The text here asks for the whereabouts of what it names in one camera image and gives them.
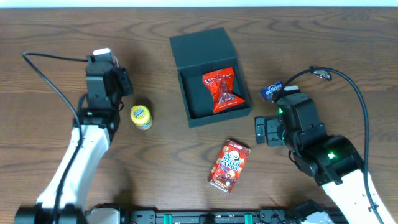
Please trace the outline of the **small black wrapped candy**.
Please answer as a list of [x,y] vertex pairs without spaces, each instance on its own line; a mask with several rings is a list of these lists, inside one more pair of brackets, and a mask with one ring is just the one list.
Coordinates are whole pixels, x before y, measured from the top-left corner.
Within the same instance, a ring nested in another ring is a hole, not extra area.
[[331,81],[333,79],[332,75],[326,70],[314,70],[312,73],[318,78],[322,78],[328,81]]

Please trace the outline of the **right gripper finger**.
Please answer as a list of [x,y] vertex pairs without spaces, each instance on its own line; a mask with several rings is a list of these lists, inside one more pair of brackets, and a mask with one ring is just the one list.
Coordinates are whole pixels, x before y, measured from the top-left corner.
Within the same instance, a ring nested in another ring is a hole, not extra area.
[[254,118],[254,123],[256,128],[265,128],[266,127],[266,117],[265,116],[256,116]]
[[256,127],[256,143],[264,144],[266,142],[266,133],[264,127]]

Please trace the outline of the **yellow snack cup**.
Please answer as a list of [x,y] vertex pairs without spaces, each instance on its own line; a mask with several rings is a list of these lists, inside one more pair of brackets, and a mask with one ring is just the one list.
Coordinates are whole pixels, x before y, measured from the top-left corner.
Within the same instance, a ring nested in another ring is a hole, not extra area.
[[131,108],[130,118],[140,130],[148,130],[153,124],[149,109],[143,105],[133,106]]

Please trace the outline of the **Hello Panda biscuit box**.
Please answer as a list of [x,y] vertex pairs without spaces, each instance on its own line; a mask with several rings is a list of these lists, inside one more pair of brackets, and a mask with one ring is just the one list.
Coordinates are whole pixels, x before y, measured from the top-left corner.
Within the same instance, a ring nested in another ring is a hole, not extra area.
[[230,139],[226,140],[209,174],[210,185],[230,194],[250,153],[250,148]]

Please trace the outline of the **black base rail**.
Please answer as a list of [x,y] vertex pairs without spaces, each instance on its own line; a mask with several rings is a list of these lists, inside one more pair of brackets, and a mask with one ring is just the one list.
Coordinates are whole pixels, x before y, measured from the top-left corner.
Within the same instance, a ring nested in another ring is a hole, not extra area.
[[325,210],[309,200],[291,210],[156,211],[128,210],[116,204],[102,204],[85,212],[88,223],[125,224],[348,224],[339,210]]

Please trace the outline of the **blue Eclipse mints box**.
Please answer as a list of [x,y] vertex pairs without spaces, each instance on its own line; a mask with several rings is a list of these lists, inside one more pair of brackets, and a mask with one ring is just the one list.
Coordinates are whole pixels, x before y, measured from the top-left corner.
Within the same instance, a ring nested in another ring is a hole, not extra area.
[[261,95],[262,97],[266,100],[269,101],[272,99],[273,95],[277,93],[283,86],[283,82],[277,81],[273,83],[272,85],[265,87],[264,89],[261,90]]

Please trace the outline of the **dark green open box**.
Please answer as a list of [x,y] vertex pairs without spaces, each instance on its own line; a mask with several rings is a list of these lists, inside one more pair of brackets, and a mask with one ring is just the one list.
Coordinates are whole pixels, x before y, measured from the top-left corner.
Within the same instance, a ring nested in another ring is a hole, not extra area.
[[170,44],[189,127],[251,112],[238,56],[224,28],[171,37]]

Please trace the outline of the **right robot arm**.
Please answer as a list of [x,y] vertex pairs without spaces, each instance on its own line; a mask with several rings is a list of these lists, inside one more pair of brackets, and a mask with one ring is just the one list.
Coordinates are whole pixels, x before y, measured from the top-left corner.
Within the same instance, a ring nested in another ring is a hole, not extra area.
[[348,223],[393,223],[365,163],[349,139],[329,136],[318,116],[259,116],[258,142],[286,146],[299,171],[313,178]]

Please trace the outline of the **red candy bag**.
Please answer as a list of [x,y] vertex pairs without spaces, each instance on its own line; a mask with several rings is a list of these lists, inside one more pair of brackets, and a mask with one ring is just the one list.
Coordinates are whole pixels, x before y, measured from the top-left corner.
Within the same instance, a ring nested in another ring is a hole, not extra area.
[[211,93],[214,114],[245,102],[233,93],[234,70],[232,67],[206,73],[202,76],[202,82]]

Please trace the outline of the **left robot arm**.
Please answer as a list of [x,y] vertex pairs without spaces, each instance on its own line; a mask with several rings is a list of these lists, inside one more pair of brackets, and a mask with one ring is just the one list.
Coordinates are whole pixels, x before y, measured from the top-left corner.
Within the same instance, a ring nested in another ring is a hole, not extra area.
[[47,188],[32,207],[20,207],[15,223],[129,223],[117,205],[85,211],[86,197],[100,160],[120,124],[121,98],[133,93],[125,69],[87,68],[88,106],[75,111],[68,149]]

